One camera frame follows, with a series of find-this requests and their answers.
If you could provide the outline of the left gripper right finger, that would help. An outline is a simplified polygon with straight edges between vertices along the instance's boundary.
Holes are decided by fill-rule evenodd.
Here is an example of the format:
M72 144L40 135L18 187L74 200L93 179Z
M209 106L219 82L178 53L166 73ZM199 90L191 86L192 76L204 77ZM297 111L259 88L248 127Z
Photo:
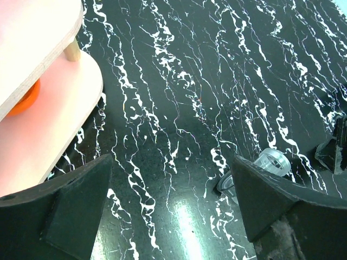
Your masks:
M346 200L269 173L239 155L232 174L257 259L346 259Z

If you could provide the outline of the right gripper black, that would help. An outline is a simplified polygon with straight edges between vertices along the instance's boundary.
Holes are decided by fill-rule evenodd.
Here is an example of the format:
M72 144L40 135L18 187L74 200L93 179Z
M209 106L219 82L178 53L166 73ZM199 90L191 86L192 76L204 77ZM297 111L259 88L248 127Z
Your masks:
M332 174L346 174L346 116L336 119L331 138L317 146L314 157Z

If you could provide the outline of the clear elbow pipe fitting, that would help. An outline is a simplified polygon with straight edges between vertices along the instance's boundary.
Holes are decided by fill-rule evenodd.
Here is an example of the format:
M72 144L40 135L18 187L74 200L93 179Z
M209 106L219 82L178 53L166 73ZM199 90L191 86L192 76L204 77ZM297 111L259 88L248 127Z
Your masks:
M287 157L281 151L274 148L264 149L253 163L269 173L280 177L285 176L291 170L291 164ZM236 197L231 168L222 176L215 188L219 193L225 194L231 198L234 203L237 205L239 204Z

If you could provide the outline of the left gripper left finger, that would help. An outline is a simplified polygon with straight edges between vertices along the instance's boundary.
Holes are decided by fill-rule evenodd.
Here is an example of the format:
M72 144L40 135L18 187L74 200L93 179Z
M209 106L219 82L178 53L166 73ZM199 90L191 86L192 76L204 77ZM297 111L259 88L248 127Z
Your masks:
M90 259L112 166L102 155L1 197L1 259Z

